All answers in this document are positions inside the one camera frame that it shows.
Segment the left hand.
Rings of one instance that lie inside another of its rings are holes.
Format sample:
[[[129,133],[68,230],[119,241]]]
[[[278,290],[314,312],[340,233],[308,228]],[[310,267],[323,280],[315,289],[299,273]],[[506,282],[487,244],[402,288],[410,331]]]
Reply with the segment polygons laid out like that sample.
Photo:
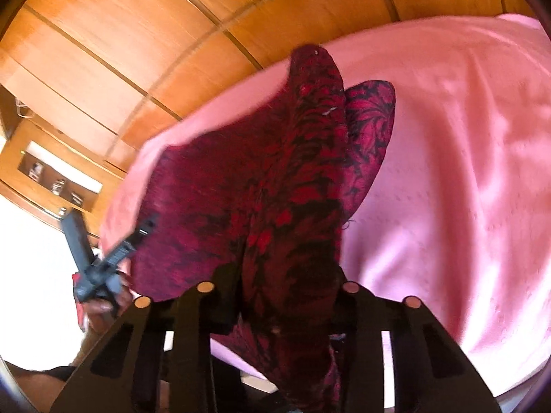
[[[118,276],[121,277],[122,288],[115,296],[118,303],[118,314],[127,309],[133,303],[133,294],[130,290],[131,279],[123,271],[118,271]],[[88,318],[89,329],[99,335],[105,332],[114,324],[116,317],[113,315],[112,304],[105,299],[94,298],[82,304],[83,312]]]

